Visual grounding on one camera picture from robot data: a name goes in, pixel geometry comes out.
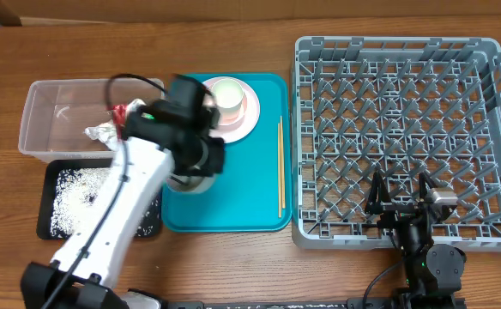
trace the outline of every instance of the blue tray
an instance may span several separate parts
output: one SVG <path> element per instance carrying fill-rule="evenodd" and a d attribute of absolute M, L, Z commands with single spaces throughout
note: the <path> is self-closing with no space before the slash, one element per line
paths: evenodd
<path fill-rule="evenodd" d="M 278 75 L 194 74 L 200 82 L 230 76 L 246 82 L 260 100 L 257 126 L 226 145 L 226 163 L 210 189 L 201 194 L 163 190 L 162 217 L 175 232 L 277 231 L 291 218 L 291 155 L 287 85 Z M 277 124 L 283 116 L 286 207 L 278 216 Z"/>

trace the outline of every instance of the white plastic wrapper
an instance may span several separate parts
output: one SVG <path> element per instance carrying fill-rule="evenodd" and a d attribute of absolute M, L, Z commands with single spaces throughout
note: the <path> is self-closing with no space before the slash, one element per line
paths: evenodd
<path fill-rule="evenodd" d="M 130 112 L 136 110 L 137 107 L 146 105 L 143 100 L 134 99 L 127 105 L 126 116 L 129 115 Z M 113 120 L 110 120 L 106 123 L 100 124 L 95 127 L 88 127 L 84 131 L 85 135 L 90 139 L 99 140 L 104 143 L 110 150 L 117 150 L 118 139 L 117 139 L 117 130 Z"/>

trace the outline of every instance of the chopsticks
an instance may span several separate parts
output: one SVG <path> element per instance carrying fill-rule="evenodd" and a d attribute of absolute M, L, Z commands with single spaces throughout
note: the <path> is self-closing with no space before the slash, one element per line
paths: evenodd
<path fill-rule="evenodd" d="M 283 116 L 277 124 L 277 179 L 279 186 L 278 216 L 281 218 L 281 210 L 285 209 L 285 151 L 283 149 Z"/>

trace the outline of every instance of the wooden stick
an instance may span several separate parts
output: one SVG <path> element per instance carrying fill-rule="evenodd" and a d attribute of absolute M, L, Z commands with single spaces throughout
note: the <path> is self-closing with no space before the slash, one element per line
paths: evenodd
<path fill-rule="evenodd" d="M 282 207 L 282 200 L 281 200 L 281 124 L 277 124 L 277 186 L 278 192 L 279 192 L 279 201 L 278 201 L 278 215 L 281 218 L 281 207 Z"/>
<path fill-rule="evenodd" d="M 281 135 L 281 191 L 283 193 L 281 199 L 282 208 L 285 209 L 285 145 L 283 143 L 283 116 L 281 115 L 280 121 L 280 135 Z"/>

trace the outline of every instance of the cup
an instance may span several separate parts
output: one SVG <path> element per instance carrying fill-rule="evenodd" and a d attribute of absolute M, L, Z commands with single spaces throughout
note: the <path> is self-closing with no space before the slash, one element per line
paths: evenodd
<path fill-rule="evenodd" d="M 223 119 L 229 120 L 239 115 L 243 103 L 244 91 L 237 80 L 226 77 L 215 82 L 211 88 L 216 105 Z"/>

